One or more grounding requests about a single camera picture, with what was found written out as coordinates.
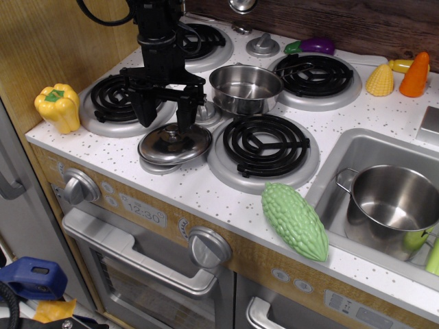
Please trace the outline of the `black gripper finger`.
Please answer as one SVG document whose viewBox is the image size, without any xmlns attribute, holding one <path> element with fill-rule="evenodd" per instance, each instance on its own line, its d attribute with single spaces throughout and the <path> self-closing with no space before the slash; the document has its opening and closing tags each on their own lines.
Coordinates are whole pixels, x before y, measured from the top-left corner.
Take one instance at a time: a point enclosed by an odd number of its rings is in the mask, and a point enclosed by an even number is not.
<svg viewBox="0 0 439 329">
<path fill-rule="evenodd" d="M 186 132 L 195 123 L 197 110 L 198 103 L 196 100 L 186 96 L 178 100 L 176 117 L 180 133 Z"/>
<path fill-rule="evenodd" d="M 129 99 L 139 123 L 149 127 L 157 117 L 156 98 L 145 91 L 130 88 Z"/>
</svg>

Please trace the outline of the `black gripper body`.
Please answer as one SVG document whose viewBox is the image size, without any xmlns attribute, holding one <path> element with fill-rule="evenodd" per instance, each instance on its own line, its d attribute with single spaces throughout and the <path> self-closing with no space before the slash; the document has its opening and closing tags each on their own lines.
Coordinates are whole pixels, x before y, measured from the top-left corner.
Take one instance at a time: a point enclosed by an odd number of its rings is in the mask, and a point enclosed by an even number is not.
<svg viewBox="0 0 439 329">
<path fill-rule="evenodd" d="M 192 106 L 204 103 L 206 81 L 186 70 L 185 53 L 178 38 L 138 37 L 137 42 L 141 46 L 143 66 L 120 70 L 128 88 L 136 93 L 151 92 L 154 97 L 166 100 L 188 99 Z"/>
</svg>

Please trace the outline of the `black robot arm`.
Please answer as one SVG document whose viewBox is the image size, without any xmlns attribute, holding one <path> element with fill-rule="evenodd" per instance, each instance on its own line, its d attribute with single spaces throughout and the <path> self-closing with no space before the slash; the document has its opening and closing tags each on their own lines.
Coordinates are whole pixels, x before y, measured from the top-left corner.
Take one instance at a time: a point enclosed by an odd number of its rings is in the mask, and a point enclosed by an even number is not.
<svg viewBox="0 0 439 329">
<path fill-rule="evenodd" d="M 92 21 L 117 26 L 133 21 L 139 33 L 143 66 L 121 69 L 123 89 L 128 94 L 140 124 L 149 127 L 155 120 L 156 101 L 177 103 L 178 129 L 186 132 L 194 123 L 198 106 L 204 103 L 206 80 L 186 70 L 180 22 L 181 1 L 127 1 L 129 13 L 118 21 L 103 21 L 78 1 L 80 9 Z"/>
</svg>

